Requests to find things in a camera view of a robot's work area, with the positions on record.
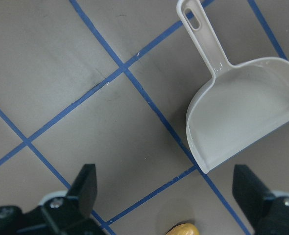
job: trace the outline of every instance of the dustpan handle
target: dustpan handle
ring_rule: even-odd
[[[191,11],[194,19],[186,14]],[[177,14],[183,22],[212,76],[218,77],[232,68],[199,0],[179,0]]]

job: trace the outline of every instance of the dustpan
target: dustpan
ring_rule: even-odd
[[[289,121],[289,62],[266,57],[232,65],[199,0],[180,0],[177,14],[212,75],[186,115],[190,150],[208,173]]]

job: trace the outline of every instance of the gray tile floor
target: gray tile floor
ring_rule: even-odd
[[[202,235],[238,235],[252,228],[231,194],[234,164],[289,191],[289,123],[208,175],[189,160],[186,110],[211,76],[176,2],[0,0],[0,205],[28,211],[95,163],[108,234],[192,221]],[[233,64],[289,60],[289,1],[204,4]]]

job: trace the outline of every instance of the blue tape line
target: blue tape line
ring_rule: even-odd
[[[56,115],[54,118],[52,118],[49,122],[47,122],[43,127],[41,127],[38,131],[36,131],[34,134],[32,134],[28,140],[30,142],[34,141],[36,138],[38,138],[41,134],[43,134],[45,131],[47,131],[51,126],[53,126],[55,123],[57,123],[59,120],[61,120],[63,117],[65,117],[67,114],[69,114],[73,109],[75,109],[78,105],[83,103],[86,99],[91,97],[94,93],[96,93],[98,90],[100,90],[104,85],[107,83],[110,83],[113,81],[116,77],[118,77],[122,73],[123,69],[119,68],[115,70],[111,75],[109,75],[106,79],[104,79],[102,82],[97,84],[95,87],[93,87],[91,90],[86,92],[80,99],[69,105],[67,108],[65,108],[63,111],[61,111],[58,115]]]
[[[249,230],[246,228],[246,226],[243,224],[242,220],[239,218],[237,213],[233,210],[233,208],[230,206],[230,204],[226,201],[226,199],[223,197],[223,195],[220,193],[220,191],[217,189],[213,181],[209,178],[208,175],[202,173],[201,174],[203,179],[208,183],[210,188],[213,190],[213,192],[216,194],[216,196],[219,198],[219,200],[222,202],[224,207],[229,211],[229,213],[232,215],[232,217],[235,219],[235,221],[238,223],[240,228],[243,230],[243,232],[246,235],[251,235]]]
[[[17,128],[17,126],[5,115],[0,109],[0,117],[7,123],[7,125],[23,140],[23,144],[20,144],[10,153],[0,159],[0,165],[6,162],[10,157],[13,157],[19,150],[24,148],[26,145],[36,154],[36,156],[48,167],[48,169],[64,184],[67,188],[70,184],[63,178],[63,176],[48,162],[48,160],[36,149],[29,139]]]
[[[264,16],[262,15],[260,9],[258,8],[256,2],[254,0],[247,0],[247,1],[248,1],[249,5],[251,6],[254,14],[258,18],[260,24],[262,25],[264,31],[266,32],[268,38],[270,39],[270,41],[271,41],[273,47],[275,48],[277,54],[279,55],[279,57],[287,60],[287,57],[286,57],[285,53],[283,52],[280,44],[276,40],[271,28],[268,26]]]
[[[16,153],[21,151],[24,147],[26,147],[26,144],[23,142],[20,145],[18,145],[16,148],[14,148],[12,151],[10,151],[8,154],[6,154],[4,157],[0,159],[0,166],[5,163],[7,160],[9,160],[11,157],[13,157]]]
[[[92,215],[101,224],[101,229],[106,229],[110,235],[116,235],[116,233],[110,228],[107,223],[104,222],[104,220],[98,215],[98,213],[92,211]]]
[[[27,138],[23,135],[23,133],[15,126],[15,124],[3,113],[0,109],[0,117],[6,122],[7,125],[25,142]]]
[[[70,189],[71,185],[65,180],[65,178],[51,165],[51,163],[39,152],[39,150],[31,143],[28,144],[31,151],[43,162],[44,165],[61,181],[67,189]]]
[[[203,8],[205,8],[208,5],[210,5],[212,2],[214,2],[214,0],[204,0],[201,5],[203,6]]]
[[[143,199],[141,199],[138,202],[136,202],[134,205],[132,205],[129,208],[127,208],[126,210],[124,210],[123,212],[121,212],[118,215],[114,216],[112,219],[110,219],[106,223],[108,225],[110,225],[110,224],[114,223],[115,221],[119,220],[120,218],[122,218],[126,214],[130,213],[131,211],[133,211],[134,209],[136,209],[137,207],[139,207],[140,205],[142,205],[146,201],[150,200],[152,197],[158,195],[160,192],[166,190],[168,187],[172,186],[177,181],[183,179],[184,177],[186,177],[187,175],[192,173],[194,170],[196,170],[195,166],[190,167],[188,170],[186,170],[185,172],[181,173],[179,176],[175,177],[174,179],[172,179],[168,183],[164,184],[163,186],[159,187],[158,189],[154,190],[148,196],[144,197]]]
[[[134,87],[138,90],[138,92],[142,95],[142,97],[145,99],[145,101],[148,103],[148,105],[151,107],[151,109],[156,113],[156,115],[161,120],[162,124],[166,127],[166,129],[170,132],[170,134],[173,136],[173,138],[178,142],[179,146],[182,148],[184,147],[184,144],[182,143],[181,139],[175,132],[175,130],[172,128],[170,123],[167,121],[167,119],[164,117],[162,112],[158,109],[158,107],[155,105],[153,100],[150,98],[148,93],[144,90],[140,82],[135,78],[135,76],[129,71],[126,70],[124,72],[128,79],[131,81],[131,83],[134,85]]]
[[[202,3],[203,7],[206,7],[210,5],[214,0],[205,0]],[[192,12],[187,14],[188,19],[193,17]],[[167,38],[169,35],[171,35],[173,32],[175,32],[178,28],[180,28],[183,25],[181,21],[175,22],[171,27],[169,27],[167,30],[165,30],[163,33],[161,33],[157,38],[155,38],[153,41],[151,41],[148,45],[146,45],[144,48],[142,48],[136,55],[131,57],[124,65],[126,68],[129,68],[132,66],[136,61],[138,61],[141,57],[146,55],[150,50],[152,50],[154,47],[156,47],[161,41],[163,41],[165,38]]]
[[[104,47],[104,49],[109,53],[109,55],[112,57],[112,59],[115,61],[116,64],[118,64],[119,67],[123,66],[123,62],[120,60],[120,58],[115,54],[115,52],[112,50],[110,45],[105,41],[105,39],[102,37],[102,35],[97,31],[96,27],[92,23],[92,21],[89,19],[89,17],[84,13],[84,11],[81,9],[79,4],[76,0],[70,0],[72,6],[74,7],[75,11],[78,13],[80,18],[83,20],[83,22],[86,24],[86,26],[89,28],[89,30],[93,33],[93,35],[96,37],[96,39],[100,42],[100,44]]]

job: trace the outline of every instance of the yellow object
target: yellow object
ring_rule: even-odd
[[[193,224],[181,224],[173,228],[166,235],[199,235],[198,229]]]

